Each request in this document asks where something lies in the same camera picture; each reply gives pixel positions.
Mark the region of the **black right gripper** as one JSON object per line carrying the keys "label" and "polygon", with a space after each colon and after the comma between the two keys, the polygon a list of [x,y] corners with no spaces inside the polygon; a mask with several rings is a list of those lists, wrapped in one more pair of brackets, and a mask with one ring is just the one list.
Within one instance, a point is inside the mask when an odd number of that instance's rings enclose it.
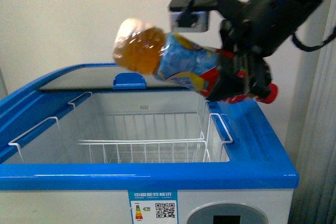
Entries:
{"label": "black right gripper", "polygon": [[219,101],[243,95],[261,100],[274,90],[271,72],[264,58],[272,55],[291,33],[291,1],[225,1],[207,4],[206,11],[218,11],[223,22],[220,29],[221,52],[218,78],[207,96]]}

